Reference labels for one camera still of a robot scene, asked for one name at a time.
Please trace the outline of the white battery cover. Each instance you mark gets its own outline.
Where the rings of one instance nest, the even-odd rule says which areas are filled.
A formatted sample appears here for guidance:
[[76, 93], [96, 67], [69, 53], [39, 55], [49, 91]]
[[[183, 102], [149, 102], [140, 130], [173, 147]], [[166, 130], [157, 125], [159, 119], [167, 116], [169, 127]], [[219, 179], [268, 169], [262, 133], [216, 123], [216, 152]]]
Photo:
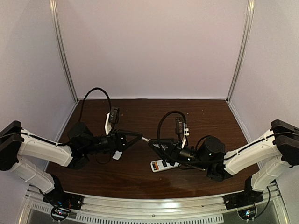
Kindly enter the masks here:
[[122, 152], [116, 151], [115, 154], [112, 156], [114, 160], [119, 160], [122, 156]]

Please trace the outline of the white remote control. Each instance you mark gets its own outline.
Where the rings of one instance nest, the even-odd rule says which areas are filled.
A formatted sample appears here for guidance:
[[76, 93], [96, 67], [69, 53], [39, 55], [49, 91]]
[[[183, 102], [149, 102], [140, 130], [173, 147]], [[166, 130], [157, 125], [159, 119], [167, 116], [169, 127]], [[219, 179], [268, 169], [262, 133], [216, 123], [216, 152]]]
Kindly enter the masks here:
[[[152, 166], [152, 163], [153, 162], [156, 162], [159, 166], [159, 170], [158, 171], [154, 171], [153, 169], [153, 166]], [[157, 172], [162, 172], [162, 171], [166, 171], [166, 170], [169, 170], [169, 169], [173, 169], [173, 168], [177, 168], [179, 166], [178, 163], [175, 163], [173, 166], [163, 160], [156, 160], [156, 161], [152, 161], [150, 163], [150, 168], [152, 170], [153, 173], [157, 173]]]

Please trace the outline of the orange black battery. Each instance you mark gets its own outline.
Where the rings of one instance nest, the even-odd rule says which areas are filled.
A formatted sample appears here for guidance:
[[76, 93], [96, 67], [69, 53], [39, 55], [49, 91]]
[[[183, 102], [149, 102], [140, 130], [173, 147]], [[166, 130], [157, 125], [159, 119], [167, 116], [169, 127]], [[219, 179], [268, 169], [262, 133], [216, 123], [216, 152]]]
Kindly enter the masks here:
[[159, 166], [158, 166], [158, 164], [156, 162], [153, 162], [152, 166], [153, 166], [154, 171], [158, 171], [159, 170]]

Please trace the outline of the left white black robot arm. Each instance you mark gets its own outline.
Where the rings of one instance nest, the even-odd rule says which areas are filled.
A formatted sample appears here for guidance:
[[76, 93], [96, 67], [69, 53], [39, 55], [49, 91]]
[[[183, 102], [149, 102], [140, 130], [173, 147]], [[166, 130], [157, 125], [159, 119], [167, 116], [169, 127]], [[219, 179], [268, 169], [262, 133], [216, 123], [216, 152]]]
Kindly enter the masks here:
[[76, 123], [68, 132], [67, 143], [53, 142], [22, 128], [13, 121], [0, 132], [0, 169], [15, 173], [25, 182], [36, 186], [44, 198], [54, 203], [67, 200], [60, 180], [45, 173], [24, 156], [36, 157], [70, 169], [81, 169], [89, 163], [89, 155], [123, 152], [142, 139], [142, 134], [126, 130], [112, 130], [94, 136], [88, 127]]

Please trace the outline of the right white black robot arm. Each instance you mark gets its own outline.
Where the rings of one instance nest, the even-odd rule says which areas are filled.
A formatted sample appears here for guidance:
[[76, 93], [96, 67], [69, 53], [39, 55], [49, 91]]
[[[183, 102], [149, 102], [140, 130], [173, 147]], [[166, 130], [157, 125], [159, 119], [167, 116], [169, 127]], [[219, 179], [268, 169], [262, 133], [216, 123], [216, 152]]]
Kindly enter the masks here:
[[285, 169], [299, 164], [299, 129], [279, 119], [272, 121], [271, 128], [255, 141], [228, 152], [224, 143], [210, 135], [201, 138], [192, 148], [175, 139], [153, 139], [148, 145], [163, 164], [174, 166], [177, 163], [206, 171], [208, 177], [218, 182], [268, 159], [264, 168], [246, 180], [241, 196], [247, 200], [258, 198]]

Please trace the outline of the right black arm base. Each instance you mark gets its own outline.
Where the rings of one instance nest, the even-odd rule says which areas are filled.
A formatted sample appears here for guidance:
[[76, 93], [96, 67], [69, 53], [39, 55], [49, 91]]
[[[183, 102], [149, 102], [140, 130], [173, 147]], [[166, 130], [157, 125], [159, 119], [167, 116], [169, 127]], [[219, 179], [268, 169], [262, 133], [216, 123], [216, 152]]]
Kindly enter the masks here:
[[238, 216], [245, 221], [254, 220], [257, 216], [256, 203], [263, 201], [260, 191], [242, 191], [223, 196], [227, 210], [237, 209]]

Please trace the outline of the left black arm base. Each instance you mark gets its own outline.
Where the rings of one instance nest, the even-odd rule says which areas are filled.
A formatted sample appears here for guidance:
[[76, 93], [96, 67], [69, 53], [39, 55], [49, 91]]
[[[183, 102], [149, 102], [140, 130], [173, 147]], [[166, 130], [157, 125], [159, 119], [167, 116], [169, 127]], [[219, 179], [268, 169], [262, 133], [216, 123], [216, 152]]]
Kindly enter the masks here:
[[62, 195], [51, 195], [41, 192], [43, 201], [52, 206], [51, 218], [56, 222], [62, 222], [69, 218], [73, 210], [81, 210], [84, 197], [82, 195], [63, 192]]

